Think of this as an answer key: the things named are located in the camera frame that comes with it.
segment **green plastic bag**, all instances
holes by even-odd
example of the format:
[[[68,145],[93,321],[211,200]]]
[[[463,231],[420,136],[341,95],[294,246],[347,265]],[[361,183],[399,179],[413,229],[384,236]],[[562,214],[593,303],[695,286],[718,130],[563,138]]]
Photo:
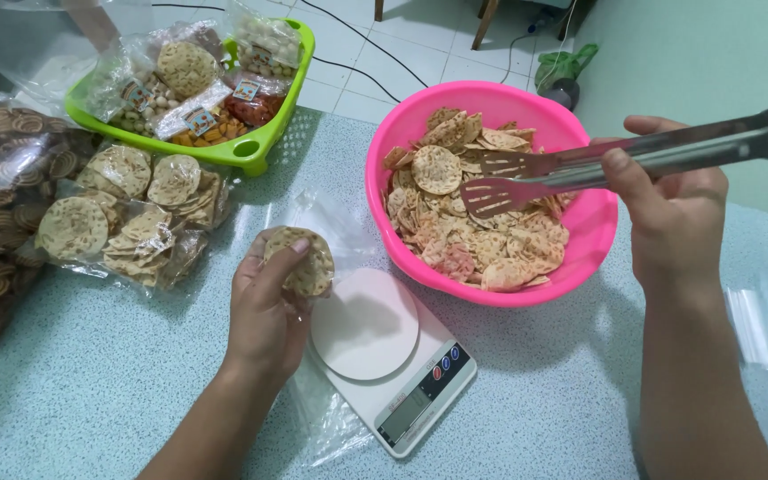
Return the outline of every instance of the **green plastic bag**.
[[[535,88],[539,95],[559,79],[576,80],[597,53],[597,44],[583,45],[577,53],[567,51],[539,55],[539,71],[535,73]]]

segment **hand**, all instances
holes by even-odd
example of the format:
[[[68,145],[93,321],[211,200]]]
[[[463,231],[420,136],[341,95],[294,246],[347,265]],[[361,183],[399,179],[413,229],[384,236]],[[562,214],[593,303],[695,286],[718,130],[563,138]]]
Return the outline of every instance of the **hand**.
[[[265,244],[276,230],[260,232],[236,268],[230,293],[229,342],[221,366],[252,374],[273,393],[298,369],[310,331],[306,299],[283,289],[283,282],[306,257],[310,242],[302,238],[264,265]]]
[[[688,125],[660,117],[631,115],[627,131],[648,135]],[[595,138],[592,144],[618,138]],[[633,274],[645,296],[665,291],[720,289],[719,256],[728,179],[718,168],[677,173],[652,183],[623,150],[602,158],[609,187],[630,211]]]

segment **metal tongs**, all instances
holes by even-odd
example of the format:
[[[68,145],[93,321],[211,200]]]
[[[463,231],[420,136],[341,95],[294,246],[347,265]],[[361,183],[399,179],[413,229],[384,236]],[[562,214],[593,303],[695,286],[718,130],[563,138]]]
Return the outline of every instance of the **metal tongs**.
[[[612,148],[623,148],[652,178],[768,159],[768,109],[758,115],[550,154],[488,154],[481,160],[485,178],[462,184],[461,197],[469,213],[486,219],[522,210],[536,198],[606,188],[600,158]]]

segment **blue speckled tablecloth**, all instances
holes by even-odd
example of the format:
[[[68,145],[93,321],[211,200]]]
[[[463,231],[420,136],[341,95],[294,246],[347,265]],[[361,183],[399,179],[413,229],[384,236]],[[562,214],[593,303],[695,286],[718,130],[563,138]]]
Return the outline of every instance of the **blue speckled tablecloth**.
[[[306,185],[378,237],[363,188],[375,126],[298,108],[248,204],[218,232],[176,296],[141,300],[107,280],[48,267],[0,342],[0,479],[131,478],[216,372],[229,279],[254,235]],[[644,299],[623,205],[615,244],[581,288],[535,308],[481,307],[395,272],[479,362],[479,375],[406,460],[377,442],[304,467],[295,408],[281,395],[243,473],[268,478],[632,478]],[[395,267],[383,249],[373,267]],[[724,285],[768,271],[768,214],[731,205]],[[744,368],[768,441],[768,372]]]

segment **pink plastic bowl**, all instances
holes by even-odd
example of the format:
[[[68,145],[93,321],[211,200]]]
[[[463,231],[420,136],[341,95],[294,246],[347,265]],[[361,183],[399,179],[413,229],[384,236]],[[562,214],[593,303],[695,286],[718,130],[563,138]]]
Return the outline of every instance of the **pink plastic bowl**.
[[[571,232],[565,261],[548,275],[550,281],[515,293],[493,293],[462,285],[435,272],[408,249],[393,230],[381,205],[390,171],[381,160],[396,145],[409,148],[409,139],[426,131],[426,119],[440,107],[482,113],[482,123],[496,127],[517,120],[521,128],[537,128],[535,144],[553,152],[584,147],[589,136],[564,107],[532,93],[503,84],[461,81],[439,84],[411,95],[390,112],[372,138],[366,157],[366,199],[384,248],[392,261],[417,282],[464,300],[494,307],[528,307],[554,300],[580,286],[600,267],[615,237],[618,199],[610,191],[583,191],[561,219]]]

